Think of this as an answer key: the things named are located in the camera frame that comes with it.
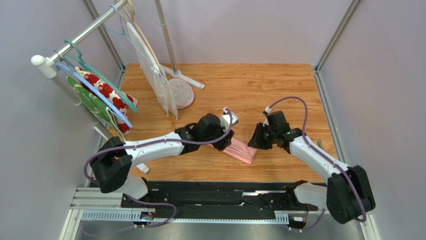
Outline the pink cloth napkin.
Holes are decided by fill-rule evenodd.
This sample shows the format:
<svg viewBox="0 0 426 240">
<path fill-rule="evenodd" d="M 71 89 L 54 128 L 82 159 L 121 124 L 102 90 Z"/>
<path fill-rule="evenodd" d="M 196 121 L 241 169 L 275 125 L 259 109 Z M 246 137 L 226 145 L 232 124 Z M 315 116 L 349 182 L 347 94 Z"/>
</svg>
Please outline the pink cloth napkin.
<svg viewBox="0 0 426 240">
<path fill-rule="evenodd" d="M 252 164 L 257 153 L 256 148 L 249 147 L 246 143 L 234 137 L 228 140 L 220 140 L 209 144 L 209 146 L 216 148 L 217 150 L 220 147 L 224 147 L 224 149 L 221 150 L 222 152 L 249 165 Z"/>
</svg>

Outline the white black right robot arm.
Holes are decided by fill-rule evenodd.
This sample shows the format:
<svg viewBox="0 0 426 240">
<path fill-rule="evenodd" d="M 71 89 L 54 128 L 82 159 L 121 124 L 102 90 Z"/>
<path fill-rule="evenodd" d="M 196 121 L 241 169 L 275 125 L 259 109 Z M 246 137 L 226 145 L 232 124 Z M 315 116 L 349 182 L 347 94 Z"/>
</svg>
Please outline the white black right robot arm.
<svg viewBox="0 0 426 240">
<path fill-rule="evenodd" d="M 282 111 L 264 113 L 265 121 L 256 125 L 248 143 L 255 149 L 269 150 L 273 146 L 302 160 L 326 183 L 316 185 L 300 180 L 288 194 L 297 204 L 308 204 L 328 210 L 340 224 L 363 216 L 376 208 L 367 172 L 359 165 L 349 166 L 319 148 L 300 128 L 291 128 Z"/>
</svg>

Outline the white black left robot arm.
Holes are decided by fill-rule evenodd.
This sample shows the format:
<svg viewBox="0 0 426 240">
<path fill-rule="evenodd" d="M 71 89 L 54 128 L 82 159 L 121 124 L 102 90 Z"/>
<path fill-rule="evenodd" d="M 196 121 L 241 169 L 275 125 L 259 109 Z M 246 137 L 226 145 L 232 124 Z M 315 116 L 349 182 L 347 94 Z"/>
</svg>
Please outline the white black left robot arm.
<svg viewBox="0 0 426 240">
<path fill-rule="evenodd" d="M 160 137 L 139 141 L 121 141 L 112 137 L 88 160 L 95 182 L 103 194 L 121 193 L 137 200 L 149 193 L 142 177 L 130 172 L 134 167 L 164 157 L 175 157 L 212 145 L 223 151 L 232 143 L 232 127 L 239 123 L 233 112 L 220 117 L 208 113 L 198 122 L 187 124 Z"/>
</svg>

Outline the beige hanger with white cloth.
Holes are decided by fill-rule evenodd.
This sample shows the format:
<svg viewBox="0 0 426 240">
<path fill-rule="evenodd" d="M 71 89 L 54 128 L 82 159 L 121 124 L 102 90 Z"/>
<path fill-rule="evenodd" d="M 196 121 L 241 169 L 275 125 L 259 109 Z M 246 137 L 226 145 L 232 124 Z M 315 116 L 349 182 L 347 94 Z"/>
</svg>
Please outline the beige hanger with white cloth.
<svg viewBox="0 0 426 240">
<path fill-rule="evenodd" d="M 123 7 L 118 11 L 120 20 L 126 29 L 124 35 L 132 45 L 132 56 L 137 60 L 146 80 L 150 84 L 157 101 L 166 112 L 178 119 L 178 109 L 173 96 L 171 85 L 166 73 L 160 65 L 150 43 L 135 20 L 135 10 L 132 1 L 128 0 L 129 8 Z"/>
</svg>

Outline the green patterned cloth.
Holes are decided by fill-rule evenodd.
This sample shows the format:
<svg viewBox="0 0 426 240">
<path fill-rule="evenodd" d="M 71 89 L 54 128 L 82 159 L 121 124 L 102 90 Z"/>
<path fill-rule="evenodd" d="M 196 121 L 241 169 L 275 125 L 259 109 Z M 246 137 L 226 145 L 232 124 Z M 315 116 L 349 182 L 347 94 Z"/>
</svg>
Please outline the green patterned cloth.
<svg viewBox="0 0 426 240">
<path fill-rule="evenodd" d="M 82 103 L 97 117 L 104 120 L 106 123 L 110 124 L 115 132 L 123 139 L 126 140 L 124 134 L 119 130 L 118 123 L 116 121 L 116 116 L 113 111 L 99 99 L 96 95 L 90 93 L 85 89 L 81 84 L 75 81 L 72 77 L 66 77 L 67 82 L 77 93 L 77 95 L 82 100 Z"/>
</svg>

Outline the red floral white cloth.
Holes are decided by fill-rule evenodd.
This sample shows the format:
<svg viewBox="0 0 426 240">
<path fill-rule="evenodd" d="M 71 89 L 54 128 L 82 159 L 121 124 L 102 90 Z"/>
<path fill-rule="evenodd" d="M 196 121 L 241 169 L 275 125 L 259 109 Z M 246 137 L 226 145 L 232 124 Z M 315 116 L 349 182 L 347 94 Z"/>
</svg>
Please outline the red floral white cloth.
<svg viewBox="0 0 426 240">
<path fill-rule="evenodd" d="M 111 87 L 109 86 L 104 80 L 100 79 L 97 75 L 89 72 L 84 71 L 80 67 L 75 67 L 74 70 L 84 77 L 85 80 L 87 80 L 92 86 L 94 86 L 96 89 L 98 89 L 113 105 L 120 110 L 124 114 L 126 118 L 127 117 L 127 109 L 130 107 L 124 103 L 122 98 L 119 96 L 119 94 Z M 81 81 L 79 81 L 76 77 L 72 76 L 76 82 L 78 82 L 80 85 L 82 85 L 86 90 L 88 90 L 90 93 L 97 96 L 95 93 L 93 93 L 87 86 L 83 85 Z M 128 134 L 131 131 L 131 128 L 128 127 L 118 116 L 115 115 L 115 119 L 117 121 L 117 125 L 119 130 L 124 134 Z"/>
</svg>

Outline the light blue thin hanger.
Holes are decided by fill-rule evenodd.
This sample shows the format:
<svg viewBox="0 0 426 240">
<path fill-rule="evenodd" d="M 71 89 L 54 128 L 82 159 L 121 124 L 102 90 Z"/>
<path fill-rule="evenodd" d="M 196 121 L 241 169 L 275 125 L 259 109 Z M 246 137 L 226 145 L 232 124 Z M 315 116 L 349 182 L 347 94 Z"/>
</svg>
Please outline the light blue thin hanger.
<svg viewBox="0 0 426 240">
<path fill-rule="evenodd" d="M 141 36 L 136 32 L 135 28 L 131 23 L 124 24 L 123 19 L 119 17 L 120 27 L 119 31 L 113 30 L 109 28 L 106 24 L 104 24 L 106 30 L 109 33 L 112 33 L 113 38 L 119 45 L 126 50 L 137 62 L 142 66 L 143 70 L 147 70 L 151 73 L 153 79 L 161 82 L 163 85 L 168 84 L 168 80 L 160 70 L 160 66 L 157 61 L 154 59 L 153 54 L 149 50 L 148 46 L 142 40 Z M 123 36 L 127 39 L 129 43 L 135 49 L 135 54 L 133 54 L 128 48 L 124 46 L 124 44 L 117 38 L 117 36 Z"/>
</svg>

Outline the blue plastic hanger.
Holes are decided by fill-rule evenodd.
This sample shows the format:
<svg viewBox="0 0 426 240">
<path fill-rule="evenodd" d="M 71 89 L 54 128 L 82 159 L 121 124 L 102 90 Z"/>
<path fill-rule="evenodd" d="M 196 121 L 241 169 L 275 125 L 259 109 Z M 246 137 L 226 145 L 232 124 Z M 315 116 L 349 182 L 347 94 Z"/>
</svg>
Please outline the blue plastic hanger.
<svg viewBox="0 0 426 240">
<path fill-rule="evenodd" d="M 75 70 L 69 68 L 67 65 L 64 65 L 62 63 L 55 63 L 54 66 L 56 67 L 57 70 L 61 72 L 67 71 L 70 74 L 72 74 L 74 77 L 76 77 L 80 82 L 83 83 L 84 86 L 87 86 L 93 93 L 95 93 L 95 95 L 98 96 L 98 98 L 101 99 L 113 111 L 113 113 L 117 117 L 119 117 L 129 128 L 133 127 L 133 125 L 125 117 L 125 115 L 122 112 L 120 112 L 120 110 L 112 102 L 110 102 L 97 88 L 95 88 L 86 79 L 84 79 L 83 76 L 79 75 Z"/>
</svg>

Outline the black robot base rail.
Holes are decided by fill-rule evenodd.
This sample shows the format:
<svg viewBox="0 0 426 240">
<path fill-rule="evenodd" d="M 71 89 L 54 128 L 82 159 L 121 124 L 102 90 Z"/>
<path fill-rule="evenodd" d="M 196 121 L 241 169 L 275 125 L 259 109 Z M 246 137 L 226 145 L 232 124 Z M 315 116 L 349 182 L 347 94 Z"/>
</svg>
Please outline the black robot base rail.
<svg viewBox="0 0 426 240">
<path fill-rule="evenodd" d="M 318 207 L 297 202 L 290 182 L 148 181 L 144 202 L 157 218 L 273 220 L 276 211 L 317 211 Z"/>
</svg>

